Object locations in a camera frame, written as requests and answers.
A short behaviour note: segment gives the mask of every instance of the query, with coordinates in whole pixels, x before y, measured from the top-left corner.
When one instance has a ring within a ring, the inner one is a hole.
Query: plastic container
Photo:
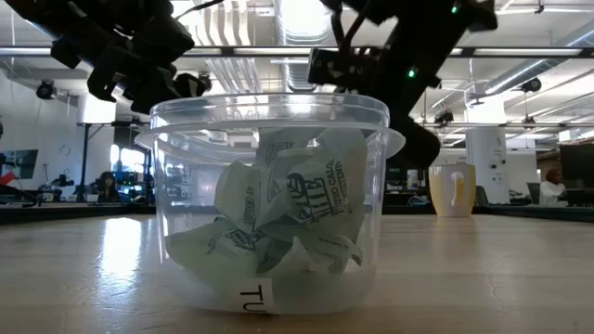
[[[387,107],[333,94],[212,96],[155,106],[161,278],[201,308],[324,314],[376,274]]]

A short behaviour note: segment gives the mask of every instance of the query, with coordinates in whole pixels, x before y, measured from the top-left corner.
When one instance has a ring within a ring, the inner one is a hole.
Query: person
[[[561,183],[561,171],[551,169],[545,176],[545,181],[540,184],[539,204],[543,206],[562,206],[559,197],[565,195],[565,186]]]
[[[100,203],[118,203],[120,202],[120,193],[115,189],[115,178],[112,172],[104,172],[99,177],[99,197]]]

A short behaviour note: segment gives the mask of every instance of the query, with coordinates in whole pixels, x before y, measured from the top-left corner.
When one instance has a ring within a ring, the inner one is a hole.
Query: red object
[[[8,172],[4,176],[0,176],[0,185],[7,186],[9,183],[16,179],[17,176],[14,173]]]

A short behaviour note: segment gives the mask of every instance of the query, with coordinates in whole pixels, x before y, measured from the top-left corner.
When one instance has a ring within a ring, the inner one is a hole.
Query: ceiling
[[[174,1],[174,3],[185,3],[186,0]],[[533,12],[517,13],[532,10],[537,7],[536,0],[497,0],[497,8],[505,8],[498,15],[499,28],[495,32],[467,33],[460,40],[460,45],[483,45],[483,46],[548,46],[568,33],[587,24],[594,19],[594,1],[592,0],[543,0],[547,9],[545,12],[536,15]],[[277,35],[275,33],[275,19],[273,1],[249,0],[249,35],[256,45],[276,45]],[[307,6],[303,6],[303,13],[295,15],[308,15]],[[346,29],[355,19],[356,13],[346,10],[343,14],[343,25]],[[11,9],[3,1],[0,2],[0,45],[11,45],[13,43],[13,26],[11,22]],[[382,45],[395,20],[385,22],[380,27],[365,22],[355,36],[353,45]],[[43,33],[37,31],[31,24],[14,17],[14,38],[16,45],[48,45],[51,40]],[[278,91],[281,89],[282,71],[279,65],[271,63],[270,58],[257,58],[256,67],[258,75],[265,91]],[[496,78],[507,70],[523,62],[523,59],[486,59],[477,58],[472,61],[468,59],[449,59],[440,70],[439,76],[444,80],[445,89],[427,91],[426,101],[420,100],[412,110],[411,117],[421,120],[426,111],[429,122],[441,109],[430,109],[430,106],[449,94],[449,88],[457,88],[470,81],[484,82]],[[83,94],[86,90],[85,79],[92,70],[89,66],[82,64],[78,69],[72,71],[65,69],[57,61],[51,58],[0,58],[0,66],[7,69],[16,81],[36,85],[41,79],[50,78],[56,81],[59,89],[68,91],[72,95]],[[203,59],[185,58],[176,61],[175,66],[181,71],[207,71],[209,68]],[[538,76],[543,87],[541,92],[574,78],[577,75],[594,69],[592,60],[569,60]],[[220,87],[214,89],[215,93],[223,93]],[[582,79],[576,80],[567,85],[555,88],[542,96],[531,99],[527,104],[523,102],[523,94],[518,92],[506,92],[506,117],[509,121],[523,119],[526,111],[532,113],[546,108],[559,106],[572,98],[594,92],[594,74],[585,75]],[[454,101],[447,106],[454,112],[457,122],[464,121],[464,100]],[[121,103],[118,113],[129,113],[128,105]],[[562,122],[569,119],[583,117],[584,122],[594,121],[594,98],[586,99],[584,103],[574,108],[553,112],[537,119],[539,122]],[[511,133],[521,133],[523,130],[509,130]],[[532,134],[534,139],[544,139],[555,136],[558,130],[548,129]],[[460,133],[449,136],[446,142],[458,140]]]

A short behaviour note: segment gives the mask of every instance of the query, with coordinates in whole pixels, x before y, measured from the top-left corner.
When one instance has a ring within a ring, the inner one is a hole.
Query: table surface
[[[386,216],[366,303],[336,315],[184,306],[150,216],[0,227],[0,333],[593,333],[594,225]]]

